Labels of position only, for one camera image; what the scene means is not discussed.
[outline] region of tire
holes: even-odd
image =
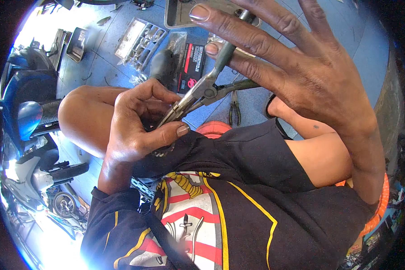
[[[76,165],[70,165],[69,167],[50,171],[50,175],[53,177],[54,183],[71,179],[72,177],[82,175],[88,171],[88,163],[80,163]]]
[[[72,195],[70,195],[69,193],[64,192],[64,191],[57,193],[53,199],[54,211],[60,217],[62,217],[64,219],[70,219],[70,218],[72,218],[72,215],[69,212],[65,211],[60,205],[60,202],[62,200],[66,201],[66,203],[68,204],[68,207],[70,208],[70,212],[75,213],[75,209],[76,209],[75,199],[72,197]]]
[[[39,126],[59,121],[59,106],[61,102],[62,100],[60,99],[42,105],[42,118]]]

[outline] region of black t-shirt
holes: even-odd
[[[90,269],[174,269],[136,189],[92,191],[81,255]],[[349,187],[285,193],[210,172],[173,172],[151,207],[200,270],[335,269],[374,207]]]

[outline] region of hand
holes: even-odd
[[[274,0],[232,0],[294,42],[289,49],[265,31],[207,5],[196,5],[192,21],[235,46],[268,61],[235,52],[229,66],[274,92],[305,118],[336,131],[373,131],[376,117],[357,69],[333,36],[316,0],[299,0],[312,32]],[[206,45],[216,58],[220,43]]]
[[[178,100],[178,95],[168,91],[156,79],[119,94],[114,105],[106,156],[120,162],[135,162],[188,133],[189,126],[179,121],[152,132],[146,132],[142,124],[143,120],[155,125],[170,104]]]

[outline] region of right hand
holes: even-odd
[[[274,92],[305,118],[338,133],[372,132],[376,117],[360,75],[334,37],[316,0],[299,0],[312,32],[274,0],[232,0],[263,19],[297,45],[289,49],[265,31],[207,5],[190,12],[192,21],[255,56],[236,51],[229,66]],[[206,45],[216,58],[221,43]]]

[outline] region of person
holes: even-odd
[[[229,66],[273,92],[268,112],[305,140],[284,140],[274,119],[218,139],[180,121],[146,132],[180,99],[156,79],[74,90],[62,132],[103,158],[81,245],[90,269],[335,269],[373,216],[385,169],[376,116],[323,10],[299,0],[308,32],[273,0],[232,2],[297,47],[207,5],[189,15],[265,60],[236,51]],[[206,52],[216,59],[221,46]],[[145,215],[131,177],[160,179]],[[352,188],[333,186],[348,178]]]

